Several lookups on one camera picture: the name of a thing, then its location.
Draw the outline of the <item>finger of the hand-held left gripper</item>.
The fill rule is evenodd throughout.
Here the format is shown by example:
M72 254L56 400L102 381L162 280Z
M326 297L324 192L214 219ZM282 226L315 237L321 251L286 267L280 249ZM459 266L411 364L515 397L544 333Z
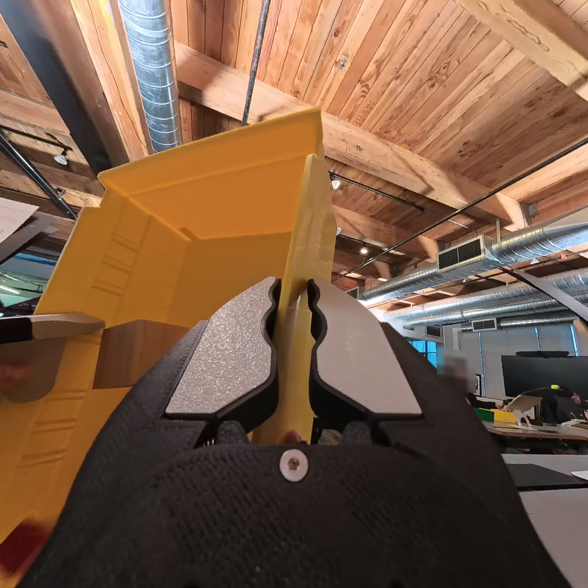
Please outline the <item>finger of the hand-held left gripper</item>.
M104 327L103 320L76 312L1 318L1 397L42 399L55 385L66 344Z

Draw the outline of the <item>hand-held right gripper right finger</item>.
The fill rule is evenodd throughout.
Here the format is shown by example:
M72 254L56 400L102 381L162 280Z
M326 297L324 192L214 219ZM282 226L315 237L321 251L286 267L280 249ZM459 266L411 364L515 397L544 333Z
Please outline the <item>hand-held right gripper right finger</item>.
M311 311L309 401L329 429L417 420L423 410L378 319L320 278L307 283Z

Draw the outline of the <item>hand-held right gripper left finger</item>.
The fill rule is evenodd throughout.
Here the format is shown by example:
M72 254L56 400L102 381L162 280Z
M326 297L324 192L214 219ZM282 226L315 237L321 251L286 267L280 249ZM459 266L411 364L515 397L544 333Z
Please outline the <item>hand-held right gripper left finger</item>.
M252 432L276 410L279 379L272 336L281 280L269 276L206 321L165 409L175 420L234 421Z

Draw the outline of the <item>large grained wooden block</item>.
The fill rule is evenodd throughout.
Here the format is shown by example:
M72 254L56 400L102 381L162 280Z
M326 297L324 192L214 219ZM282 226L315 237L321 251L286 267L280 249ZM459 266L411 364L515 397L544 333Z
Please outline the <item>large grained wooden block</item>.
M134 386L188 331L144 319L104 329L92 388Z

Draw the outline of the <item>yellow plastic box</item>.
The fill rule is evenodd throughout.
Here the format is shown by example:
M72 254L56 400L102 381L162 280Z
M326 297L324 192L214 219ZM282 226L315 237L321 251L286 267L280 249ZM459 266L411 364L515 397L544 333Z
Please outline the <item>yellow plastic box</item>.
M188 327L151 371L225 303L278 278L277 416L254 439L310 432L305 281L330 278L336 232L322 135L319 112L299 112L99 175L105 195L82 211L33 315L83 313L105 327L66 344L42 399L1 398L1 587L16 586L38 554L82 459L129 398L131 387L92 388L104 329Z

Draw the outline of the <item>beige board on stand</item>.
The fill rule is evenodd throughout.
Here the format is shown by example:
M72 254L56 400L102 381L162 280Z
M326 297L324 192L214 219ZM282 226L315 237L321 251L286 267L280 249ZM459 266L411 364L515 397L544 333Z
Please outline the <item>beige board on stand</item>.
M514 415L515 422L519 428L533 429L528 413L534 412L534 409L540 407L542 398L540 396L531 396L520 394L515 397L508 405L504 406L504 411Z

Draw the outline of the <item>black wide monitor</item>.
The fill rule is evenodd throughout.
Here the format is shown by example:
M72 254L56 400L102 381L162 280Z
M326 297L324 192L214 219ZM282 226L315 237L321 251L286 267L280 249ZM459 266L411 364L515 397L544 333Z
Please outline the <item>black wide monitor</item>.
M587 399L587 357L502 356L504 393L513 398L524 392L559 385Z

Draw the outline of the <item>black desk mat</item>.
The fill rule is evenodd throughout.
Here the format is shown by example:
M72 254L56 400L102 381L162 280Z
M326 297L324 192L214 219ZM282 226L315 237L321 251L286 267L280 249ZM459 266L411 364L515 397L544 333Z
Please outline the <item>black desk mat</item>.
M535 464L507 463L520 492L587 488L587 481Z

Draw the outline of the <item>black ceiling pipe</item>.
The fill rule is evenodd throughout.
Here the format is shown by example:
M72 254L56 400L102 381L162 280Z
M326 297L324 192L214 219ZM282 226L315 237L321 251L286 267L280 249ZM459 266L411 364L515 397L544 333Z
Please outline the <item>black ceiling pipe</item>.
M252 62L251 68L249 72L249 80L247 83L247 90L246 90L246 98L245 98L245 105L242 115L241 127L248 126L249 124L249 114L251 111L251 104L252 104L252 97L254 93L254 84L256 80L256 75L258 72L259 61L262 52L262 45L263 39L266 30L266 24L268 20L268 13L270 8L270 1L262 1L261 4L261 11L259 14L259 22L258 28L256 31L256 37L254 40L254 51L252 55Z

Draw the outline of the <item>long silver duct with grille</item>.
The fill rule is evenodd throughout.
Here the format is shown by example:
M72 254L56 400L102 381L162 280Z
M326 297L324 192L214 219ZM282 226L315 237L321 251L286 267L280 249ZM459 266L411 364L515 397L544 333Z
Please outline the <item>long silver duct with grille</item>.
M587 242L587 213L579 210L553 222L530 226L500 240L478 236L437 254L436 262L364 290L357 299L374 304L444 285L514 263L556 254Z

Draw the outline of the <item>ribbed silver duct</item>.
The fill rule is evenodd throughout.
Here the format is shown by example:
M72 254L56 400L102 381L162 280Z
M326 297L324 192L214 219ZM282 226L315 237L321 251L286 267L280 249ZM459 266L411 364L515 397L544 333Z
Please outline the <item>ribbed silver duct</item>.
M182 144L170 1L118 1L156 153Z

